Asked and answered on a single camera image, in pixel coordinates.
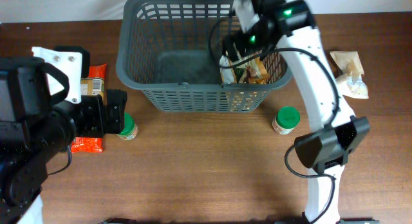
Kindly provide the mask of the orange snack bag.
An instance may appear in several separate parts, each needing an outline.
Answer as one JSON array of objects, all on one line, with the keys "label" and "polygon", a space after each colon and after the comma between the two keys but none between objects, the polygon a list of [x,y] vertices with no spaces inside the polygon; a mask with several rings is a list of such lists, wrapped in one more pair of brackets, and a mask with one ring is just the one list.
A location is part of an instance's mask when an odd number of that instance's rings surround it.
[{"label": "orange snack bag", "polygon": [[260,57],[248,61],[240,66],[235,68],[226,69],[222,68],[221,66],[232,66],[237,64],[241,61],[246,60],[249,57],[252,57],[256,53],[252,55],[242,57],[240,52],[237,50],[236,45],[234,45],[236,57],[238,58],[236,61],[232,61],[229,59],[229,53],[226,51],[219,60],[220,65],[220,75],[221,79],[224,84],[266,84],[266,80],[269,79],[270,75],[268,74],[265,65],[260,60]]}]

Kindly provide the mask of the white beige pouch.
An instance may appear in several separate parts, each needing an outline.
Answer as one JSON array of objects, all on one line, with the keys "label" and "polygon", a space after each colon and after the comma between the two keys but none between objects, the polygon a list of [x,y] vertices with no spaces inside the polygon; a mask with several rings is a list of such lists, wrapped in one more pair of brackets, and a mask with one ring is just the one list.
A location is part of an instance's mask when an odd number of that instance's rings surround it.
[{"label": "white beige pouch", "polygon": [[357,51],[331,51],[330,55],[342,74],[336,78],[341,95],[369,99],[368,87],[363,82],[364,69]]}]

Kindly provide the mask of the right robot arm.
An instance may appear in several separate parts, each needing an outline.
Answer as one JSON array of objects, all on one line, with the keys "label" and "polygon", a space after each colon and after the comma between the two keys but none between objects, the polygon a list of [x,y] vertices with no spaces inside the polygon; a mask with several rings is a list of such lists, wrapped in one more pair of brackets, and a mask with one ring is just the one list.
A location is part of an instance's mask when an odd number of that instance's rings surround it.
[{"label": "right robot arm", "polygon": [[303,0],[234,0],[239,32],[223,40],[223,54],[234,67],[279,53],[304,100],[311,131],[290,150],[307,168],[305,223],[340,223],[339,184],[349,156],[370,131],[339,92],[321,34]]}]

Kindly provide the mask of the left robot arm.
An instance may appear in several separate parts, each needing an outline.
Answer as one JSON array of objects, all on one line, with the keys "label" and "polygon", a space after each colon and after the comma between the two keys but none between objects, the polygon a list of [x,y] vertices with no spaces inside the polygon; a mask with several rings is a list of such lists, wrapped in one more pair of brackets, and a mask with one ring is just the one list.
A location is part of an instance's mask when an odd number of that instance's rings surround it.
[{"label": "left robot arm", "polygon": [[70,153],[74,139],[122,132],[125,91],[72,104],[69,90],[68,76],[39,57],[1,59],[1,223],[17,223],[28,212],[51,176],[46,164]]}]

